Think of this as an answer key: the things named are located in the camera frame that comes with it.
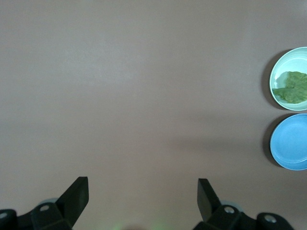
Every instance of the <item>light green bowl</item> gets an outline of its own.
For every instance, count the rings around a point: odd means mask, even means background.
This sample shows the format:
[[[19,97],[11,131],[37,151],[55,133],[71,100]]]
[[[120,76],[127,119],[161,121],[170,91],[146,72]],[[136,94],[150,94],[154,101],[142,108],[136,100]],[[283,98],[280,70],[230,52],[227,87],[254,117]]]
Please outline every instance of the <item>light green bowl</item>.
[[[280,106],[293,111],[306,110],[307,101],[291,104],[283,100],[280,96],[275,96],[273,93],[273,89],[285,87],[285,80],[289,71],[298,71],[307,74],[307,47],[296,48],[283,55],[273,67],[270,76],[270,91]]]

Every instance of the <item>silver bolt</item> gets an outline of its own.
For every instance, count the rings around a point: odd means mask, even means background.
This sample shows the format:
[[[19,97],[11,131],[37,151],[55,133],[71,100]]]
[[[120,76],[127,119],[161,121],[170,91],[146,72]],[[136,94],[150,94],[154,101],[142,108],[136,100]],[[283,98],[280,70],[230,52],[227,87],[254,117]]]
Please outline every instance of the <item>silver bolt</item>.
[[[41,211],[41,212],[43,212],[43,211],[46,211],[46,210],[48,210],[49,209],[49,206],[48,205],[44,205],[44,206],[42,206],[39,210]]]
[[[270,222],[270,223],[276,223],[276,222],[277,222],[277,220],[275,219],[275,217],[274,217],[274,216],[271,216],[271,215],[265,215],[264,218],[265,218],[265,220],[266,220],[267,222]]]
[[[225,210],[225,212],[230,213],[230,214],[235,213],[235,210],[232,207],[230,207],[230,206],[226,206],[224,208],[224,210]]]
[[[6,218],[7,217],[7,213],[6,212],[3,212],[0,214],[0,219],[3,219],[3,218]]]

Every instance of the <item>mint bowl with green leaf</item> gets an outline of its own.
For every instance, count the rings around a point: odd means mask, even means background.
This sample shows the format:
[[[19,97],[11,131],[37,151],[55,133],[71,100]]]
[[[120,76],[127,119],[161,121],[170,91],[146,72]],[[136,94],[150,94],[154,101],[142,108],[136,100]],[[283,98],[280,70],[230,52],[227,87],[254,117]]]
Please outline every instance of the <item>mint bowl with green leaf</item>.
[[[293,49],[277,61],[270,76],[270,91],[286,109],[307,109],[307,47]]]

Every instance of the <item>blue bowl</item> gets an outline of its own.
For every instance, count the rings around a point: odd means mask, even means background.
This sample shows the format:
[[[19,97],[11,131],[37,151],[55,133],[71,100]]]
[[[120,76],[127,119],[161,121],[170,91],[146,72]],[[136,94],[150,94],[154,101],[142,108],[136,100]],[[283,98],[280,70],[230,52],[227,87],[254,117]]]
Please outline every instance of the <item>blue bowl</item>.
[[[307,114],[282,121],[273,131],[270,148],[276,162],[284,168],[307,169]]]

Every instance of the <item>plate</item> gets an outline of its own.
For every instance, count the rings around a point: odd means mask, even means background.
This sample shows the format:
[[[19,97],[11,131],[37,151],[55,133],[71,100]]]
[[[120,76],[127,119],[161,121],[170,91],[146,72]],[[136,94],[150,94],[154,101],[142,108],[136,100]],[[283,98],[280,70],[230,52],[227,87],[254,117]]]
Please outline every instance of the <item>plate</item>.
[[[282,121],[273,131],[270,148],[276,162],[284,168],[307,169],[307,114]]]
[[[307,74],[307,47],[293,49],[284,54],[275,64],[270,75],[270,91],[275,101],[282,107],[302,111],[307,109],[307,101],[291,104],[283,100],[280,96],[275,96],[273,89],[285,87],[285,80],[288,72],[301,72]]]

